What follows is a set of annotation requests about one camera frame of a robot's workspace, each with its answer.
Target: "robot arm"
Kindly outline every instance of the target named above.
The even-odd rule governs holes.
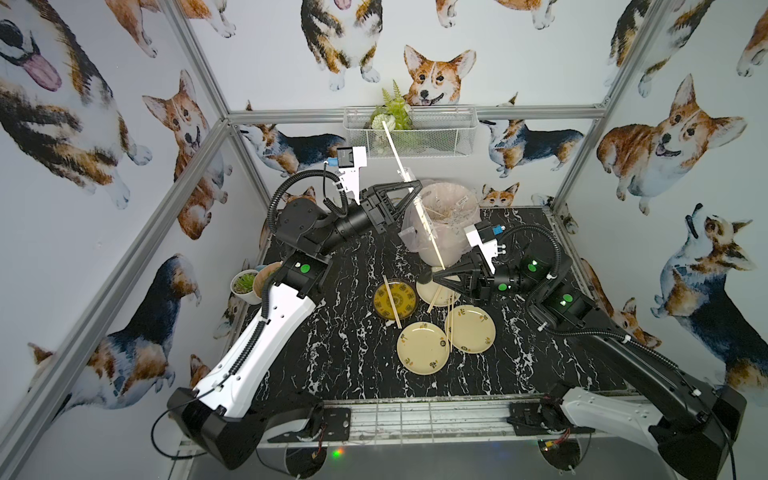
[[[330,254],[370,230],[386,231],[422,188],[420,182],[412,181],[374,185],[358,192],[357,169],[364,165],[364,148],[354,155],[340,151],[339,169],[346,180],[322,170],[305,170],[277,189],[267,220],[274,227],[273,234],[290,248],[288,257],[267,281],[259,313],[230,351],[195,390],[179,388],[168,400],[171,418],[182,432],[229,469],[242,465],[262,439],[288,432],[311,439],[320,431],[321,399],[296,392],[262,402],[254,395],[290,336],[314,311],[333,265]],[[333,180],[344,208],[329,205],[328,200],[331,213],[326,214],[314,202],[299,198],[277,217],[283,192],[301,178],[312,176]],[[347,189],[353,195],[349,202]],[[398,190],[410,191],[395,205],[389,194]],[[307,468],[313,463],[322,465],[322,460],[313,455]]]
[[[533,244],[517,265],[492,265],[498,245],[503,250],[506,238],[526,229],[537,230],[551,245]],[[653,404],[641,406],[560,384],[542,400],[533,426],[592,427],[657,452],[686,478],[717,478],[730,442],[738,436],[746,408],[741,394],[729,386],[715,390],[682,372],[628,335],[579,289],[566,284],[563,279],[572,261],[548,230],[526,225],[505,229],[481,222],[467,227],[466,233],[472,251],[460,264],[432,274],[436,283],[480,304],[503,303],[515,294],[526,296],[526,313],[539,324],[539,331],[575,341]],[[459,280],[450,280],[454,276]],[[512,420],[514,425],[524,421]]]

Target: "wire basket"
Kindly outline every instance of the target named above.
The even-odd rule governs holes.
[[[366,147],[368,158],[392,158],[384,130],[371,128],[373,107],[344,109],[346,141]],[[413,130],[390,131],[401,158],[466,157],[475,148],[478,115],[474,107],[413,107]]]

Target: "trash bin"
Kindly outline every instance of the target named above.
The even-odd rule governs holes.
[[[480,221],[477,198],[467,187],[448,182],[426,184],[421,198],[442,261],[446,267],[451,266],[471,249],[464,227]],[[440,266],[435,247],[414,204],[406,210],[399,235],[408,250],[418,253],[424,263]]]

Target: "black marble table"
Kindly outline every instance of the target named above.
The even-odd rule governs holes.
[[[536,223],[551,229],[539,207],[484,209],[482,216],[494,225]],[[520,233],[516,239],[519,246],[531,241],[542,240],[531,232]],[[516,250],[508,248],[511,258]],[[274,240],[264,263],[279,261],[284,252],[285,246]],[[496,325],[490,349],[479,355],[453,349],[448,363],[436,374],[411,373],[397,356],[397,326],[385,328],[371,299],[383,274],[415,283],[426,265],[417,253],[405,248],[396,231],[369,233],[359,245],[337,250],[333,259],[325,296],[280,352],[257,398],[296,389],[325,400],[535,394],[547,392],[559,379],[592,391],[627,388],[605,364],[578,347],[571,348],[567,339],[536,331],[536,325],[523,315],[520,297],[502,308],[483,307]],[[578,288],[572,273],[568,281]],[[435,308],[430,314],[427,306],[420,302],[403,326],[427,321],[442,328],[447,309]],[[247,318],[258,310],[258,306],[251,308]]]

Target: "ceramic plate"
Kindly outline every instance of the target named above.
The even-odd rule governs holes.
[[[442,270],[439,266],[434,266],[432,268],[432,272],[439,272]],[[450,280],[459,280],[457,276],[450,276],[448,277]],[[432,302],[432,298],[435,295],[435,292],[437,291],[438,285],[435,282],[429,282],[429,283],[419,283],[416,282],[416,291],[419,292],[419,296],[422,300],[424,300],[427,305],[429,305],[430,302]],[[449,290],[445,287],[443,287],[440,290],[440,294],[438,294],[437,299],[435,300],[435,306],[448,306],[448,300],[449,296],[453,292],[453,290]],[[453,292],[454,297],[458,300],[458,298],[461,296],[460,293]]]
[[[453,307],[445,319],[451,344],[467,353],[483,353],[496,339],[496,325],[488,312],[472,305]]]
[[[400,362],[419,375],[431,375],[440,370],[448,362],[449,353],[445,333],[434,323],[412,323],[397,339]]]
[[[389,289],[392,291],[392,300],[395,301],[395,308],[400,319],[403,320],[411,316],[419,302],[413,287],[403,280],[389,279]],[[373,309],[385,320],[395,319],[392,303],[389,301],[389,295],[387,295],[383,283],[373,293]]]

